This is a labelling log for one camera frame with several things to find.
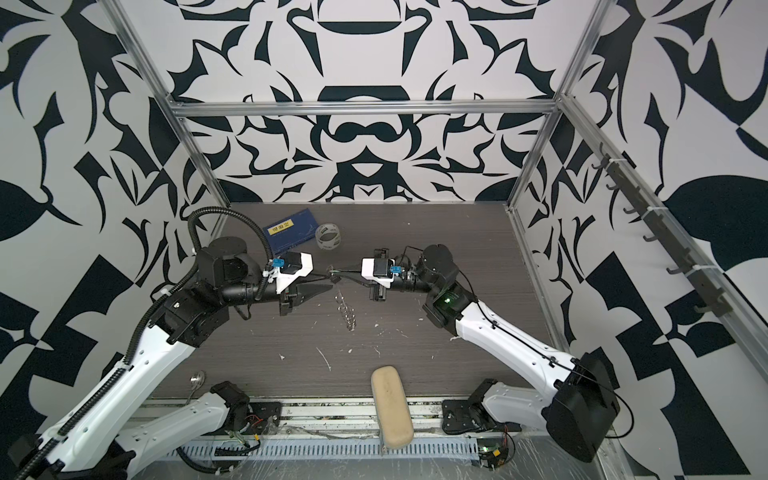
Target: black and white patterned wall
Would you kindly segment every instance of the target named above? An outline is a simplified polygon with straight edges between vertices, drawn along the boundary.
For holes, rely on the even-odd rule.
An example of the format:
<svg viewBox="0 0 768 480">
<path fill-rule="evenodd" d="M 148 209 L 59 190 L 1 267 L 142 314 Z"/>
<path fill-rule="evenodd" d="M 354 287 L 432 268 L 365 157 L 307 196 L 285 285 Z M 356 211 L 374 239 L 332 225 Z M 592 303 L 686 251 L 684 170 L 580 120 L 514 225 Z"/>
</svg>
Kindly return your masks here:
<svg viewBox="0 0 768 480">
<path fill-rule="evenodd" d="M 768 2 L 620 0 L 579 103 L 768 317 Z"/>
<path fill-rule="evenodd" d="M 178 101 L 552 98 L 594 0 L 131 0 Z M 232 201 L 506 200 L 541 115 L 193 119 Z"/>
<path fill-rule="evenodd" d="M 191 118 L 244 201 L 506 200 L 542 114 Z"/>
<path fill-rule="evenodd" d="M 0 0 L 0 111 L 9 478 L 10 443 L 79 402 L 190 268 L 185 218 L 214 200 L 94 0 Z"/>
<path fill-rule="evenodd" d="M 620 0 L 577 100 L 761 312 L 768 33 L 763 2 Z M 768 385 L 568 120 L 518 205 L 575 355 L 596 352 L 635 414 L 638 478 L 765 478 Z M 629 428 L 626 408 L 617 433 Z"/>
<path fill-rule="evenodd" d="M 185 101 L 552 97 L 594 0 L 124 0 Z"/>
</svg>

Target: clear tape roll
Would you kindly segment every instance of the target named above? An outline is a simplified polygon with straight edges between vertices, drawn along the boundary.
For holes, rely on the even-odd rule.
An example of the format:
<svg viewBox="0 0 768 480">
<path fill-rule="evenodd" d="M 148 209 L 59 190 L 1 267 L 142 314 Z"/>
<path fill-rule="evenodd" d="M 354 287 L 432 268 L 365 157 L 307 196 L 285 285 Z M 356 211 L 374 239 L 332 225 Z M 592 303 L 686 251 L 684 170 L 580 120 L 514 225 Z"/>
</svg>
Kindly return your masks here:
<svg viewBox="0 0 768 480">
<path fill-rule="evenodd" d="M 315 230 L 315 240 L 323 250 L 333 250 L 341 243 L 341 230 L 334 223 L 324 223 Z"/>
</svg>

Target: white debris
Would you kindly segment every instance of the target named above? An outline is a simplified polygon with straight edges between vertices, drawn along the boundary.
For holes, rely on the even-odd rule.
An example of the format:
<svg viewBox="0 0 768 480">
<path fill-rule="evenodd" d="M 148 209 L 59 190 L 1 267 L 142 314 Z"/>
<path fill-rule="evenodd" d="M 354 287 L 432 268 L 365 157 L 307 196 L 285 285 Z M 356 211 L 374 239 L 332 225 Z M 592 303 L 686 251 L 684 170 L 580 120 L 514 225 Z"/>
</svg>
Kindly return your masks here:
<svg viewBox="0 0 768 480">
<path fill-rule="evenodd" d="M 331 371 L 331 364 L 328 363 L 328 359 L 326 358 L 325 355 L 323 355 L 323 360 L 326 361 L 326 365 L 328 366 L 328 371 L 330 372 Z"/>
</svg>

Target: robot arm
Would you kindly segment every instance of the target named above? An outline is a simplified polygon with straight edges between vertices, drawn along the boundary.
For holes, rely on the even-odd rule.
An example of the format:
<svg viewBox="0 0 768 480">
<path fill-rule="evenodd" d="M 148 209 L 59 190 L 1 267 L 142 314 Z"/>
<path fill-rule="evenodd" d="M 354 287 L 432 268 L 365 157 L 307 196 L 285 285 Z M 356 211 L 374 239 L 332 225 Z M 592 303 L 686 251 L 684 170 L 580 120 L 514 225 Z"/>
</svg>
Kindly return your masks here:
<svg viewBox="0 0 768 480">
<path fill-rule="evenodd" d="M 223 382 L 166 417 L 139 429 L 123 429 L 160 381 L 229 320 L 230 306 L 277 301 L 280 314 L 286 315 L 332 287 L 296 282 L 312 271 L 312 256 L 307 253 L 289 252 L 271 263 L 262 272 L 247 256 L 245 243 L 235 237 L 216 239 L 200 249 L 197 277 L 169 295 L 141 327 L 131 358 L 119 362 L 40 439 L 27 435 L 14 444 L 9 454 L 22 469 L 17 478 L 101 478 L 121 470 L 130 478 L 170 450 L 220 428 L 235 409 L 244 417 L 249 397 Z M 260 284 L 248 281 L 260 278 L 266 278 L 261 294 Z M 73 415 L 79 420 L 72 428 L 62 428 Z M 33 465 L 35 455 L 39 458 Z"/>
<path fill-rule="evenodd" d="M 309 254 L 289 252 L 262 271 L 247 256 L 245 243 L 234 237 L 200 249 L 197 265 L 195 281 L 169 295 L 140 330 L 135 354 L 127 363 L 115 366 L 39 441 L 24 437 L 12 447 L 9 454 L 21 468 L 15 480 L 28 475 L 57 478 L 60 473 L 66 478 L 101 478 L 115 471 L 130 478 L 172 448 L 232 421 L 234 411 L 247 407 L 248 397 L 224 382 L 170 415 L 139 429 L 122 429 L 160 381 L 228 321 L 231 306 L 277 301 L 282 316 L 333 287 L 296 282 L 311 274 Z M 496 315 L 478 300 L 471 285 L 467 291 L 456 280 L 460 270 L 443 245 L 426 247 L 414 265 L 405 255 L 397 261 L 389 258 L 388 250 L 377 250 L 373 258 L 363 259 L 361 272 L 373 281 L 371 298 L 376 301 L 385 300 L 389 290 L 426 293 L 422 308 L 437 327 L 487 350 L 538 392 L 520 393 L 499 382 L 484 382 L 479 394 L 486 415 L 499 423 L 547 429 L 566 452 L 592 460 L 619 411 L 599 360 L 576 360 Z M 72 428 L 63 429 L 68 423 Z"/>
<path fill-rule="evenodd" d="M 591 461 L 619 413 L 601 361 L 589 354 L 575 359 L 502 319 L 475 296 L 468 280 L 469 291 L 456 280 L 461 271 L 445 245 L 426 247 L 410 263 L 405 252 L 390 259 L 387 249 L 364 259 L 361 274 L 375 283 L 371 298 L 385 300 L 387 290 L 426 292 L 422 308 L 432 323 L 488 351 L 538 392 L 484 382 L 484 391 L 475 394 L 482 396 L 485 413 L 498 423 L 546 429 L 566 452 Z"/>
</svg>

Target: cable tie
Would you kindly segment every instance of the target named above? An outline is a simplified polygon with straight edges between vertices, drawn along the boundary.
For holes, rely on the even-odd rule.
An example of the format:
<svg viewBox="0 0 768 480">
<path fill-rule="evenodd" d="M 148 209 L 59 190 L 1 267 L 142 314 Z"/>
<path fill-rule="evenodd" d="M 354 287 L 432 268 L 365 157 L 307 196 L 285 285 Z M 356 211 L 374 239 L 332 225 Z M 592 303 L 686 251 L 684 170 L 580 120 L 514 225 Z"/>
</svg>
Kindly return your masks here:
<svg viewBox="0 0 768 480">
<path fill-rule="evenodd" d="M 645 217 L 646 217 L 646 216 L 647 216 L 647 215 L 648 215 L 650 212 L 654 212 L 654 211 L 656 211 L 656 210 L 669 210 L 669 209 L 668 209 L 668 208 L 666 208 L 666 207 L 646 207 L 646 208 L 645 208 L 645 213 L 644 213 L 644 214 L 642 214 L 642 215 L 640 215 L 640 220 L 645 220 Z"/>
<path fill-rule="evenodd" d="M 690 275 L 691 275 L 693 272 L 698 272 L 699 270 L 705 270 L 705 269 L 714 269 L 714 270 L 718 270 L 720 273 L 722 273 L 722 272 L 723 272 L 723 269 L 721 269 L 721 268 L 720 268 L 720 267 L 718 267 L 717 265 L 699 265 L 699 264 L 696 264 L 696 265 L 693 265 L 693 266 L 690 268 L 690 270 L 688 270 L 688 271 L 685 273 L 685 276 L 686 276 L 686 277 L 688 277 L 688 276 L 690 276 Z"/>
</svg>

